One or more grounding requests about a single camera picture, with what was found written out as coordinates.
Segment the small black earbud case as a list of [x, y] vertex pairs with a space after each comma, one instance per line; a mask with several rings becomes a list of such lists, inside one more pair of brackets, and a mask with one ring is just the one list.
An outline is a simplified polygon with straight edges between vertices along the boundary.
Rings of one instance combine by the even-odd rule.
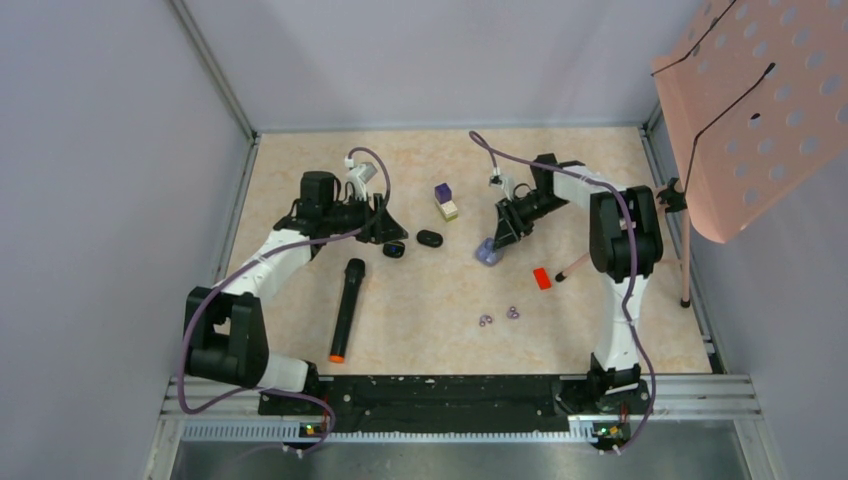
[[403, 241], [386, 242], [382, 246], [384, 256], [391, 259], [400, 259], [405, 255], [406, 245]]

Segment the silver lilac oval case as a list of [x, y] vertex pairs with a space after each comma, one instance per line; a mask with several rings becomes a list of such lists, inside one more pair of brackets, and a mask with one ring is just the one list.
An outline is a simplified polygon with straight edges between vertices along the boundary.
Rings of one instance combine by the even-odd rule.
[[503, 249], [495, 248], [495, 241], [492, 237], [485, 238], [474, 252], [475, 259], [487, 267], [497, 265], [505, 255]]

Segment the oval black charging case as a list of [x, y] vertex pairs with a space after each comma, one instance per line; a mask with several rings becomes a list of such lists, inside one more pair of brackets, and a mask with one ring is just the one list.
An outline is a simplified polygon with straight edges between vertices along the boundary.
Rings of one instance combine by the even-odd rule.
[[444, 243], [444, 237], [438, 232], [422, 229], [417, 232], [416, 241], [429, 248], [439, 248]]

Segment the red block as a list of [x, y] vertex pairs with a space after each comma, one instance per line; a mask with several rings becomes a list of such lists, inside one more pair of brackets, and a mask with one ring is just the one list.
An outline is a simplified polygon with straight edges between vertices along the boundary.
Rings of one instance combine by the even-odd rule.
[[552, 280], [544, 267], [534, 269], [533, 276], [540, 290], [548, 290], [552, 287]]

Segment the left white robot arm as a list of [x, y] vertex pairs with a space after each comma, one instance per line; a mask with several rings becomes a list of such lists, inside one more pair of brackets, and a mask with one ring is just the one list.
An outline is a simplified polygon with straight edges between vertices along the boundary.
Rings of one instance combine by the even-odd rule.
[[386, 196], [367, 190], [376, 173], [371, 162], [350, 168], [345, 179], [326, 171], [304, 173], [291, 211], [261, 247], [227, 279], [190, 292], [186, 374], [245, 389], [282, 390], [283, 401], [297, 413], [317, 407], [321, 388], [310, 379], [313, 366], [271, 352], [263, 306], [330, 238], [376, 245], [407, 238], [388, 213]]

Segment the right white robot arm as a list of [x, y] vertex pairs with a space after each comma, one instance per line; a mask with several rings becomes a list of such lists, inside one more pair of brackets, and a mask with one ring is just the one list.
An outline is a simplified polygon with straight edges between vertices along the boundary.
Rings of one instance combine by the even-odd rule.
[[641, 376], [637, 339], [642, 298], [664, 243], [647, 186], [622, 187], [578, 161], [557, 162], [552, 154], [529, 164], [533, 187], [516, 192], [512, 179], [494, 171], [490, 183], [504, 196], [495, 209], [493, 248], [502, 250], [529, 236], [537, 220], [574, 205], [589, 218], [588, 255], [605, 288], [600, 340], [590, 357], [586, 397], [600, 412], [612, 412], [638, 386]]

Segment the black microphone orange end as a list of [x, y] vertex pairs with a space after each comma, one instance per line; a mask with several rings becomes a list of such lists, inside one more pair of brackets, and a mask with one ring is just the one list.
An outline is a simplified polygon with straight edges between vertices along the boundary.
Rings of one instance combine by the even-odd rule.
[[345, 362], [359, 292], [365, 275], [365, 261], [360, 258], [351, 258], [344, 270], [344, 281], [337, 311], [336, 325], [328, 355], [331, 363], [342, 364]]

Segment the purple white green brick stack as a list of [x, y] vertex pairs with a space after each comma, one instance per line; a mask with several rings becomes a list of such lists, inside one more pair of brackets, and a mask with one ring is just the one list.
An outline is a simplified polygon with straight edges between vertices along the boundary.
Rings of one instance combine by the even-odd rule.
[[434, 187], [434, 198], [438, 210], [446, 222], [458, 217], [459, 209], [453, 200], [453, 192], [447, 183]]

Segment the pink perforated music stand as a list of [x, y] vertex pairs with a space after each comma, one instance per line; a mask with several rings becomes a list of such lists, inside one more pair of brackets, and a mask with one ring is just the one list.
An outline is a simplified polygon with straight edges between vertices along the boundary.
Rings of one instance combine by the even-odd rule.
[[562, 1], [550, 19], [558, 118], [661, 108], [712, 305], [842, 308], [845, 2]]

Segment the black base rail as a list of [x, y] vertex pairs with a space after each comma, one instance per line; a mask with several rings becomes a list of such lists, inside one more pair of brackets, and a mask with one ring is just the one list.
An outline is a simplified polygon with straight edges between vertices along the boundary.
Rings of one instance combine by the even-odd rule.
[[634, 418], [652, 399], [644, 381], [597, 396], [585, 377], [569, 375], [339, 375], [308, 392], [320, 402], [264, 393], [258, 412], [323, 419], [329, 405], [337, 433], [563, 433], [580, 415]]

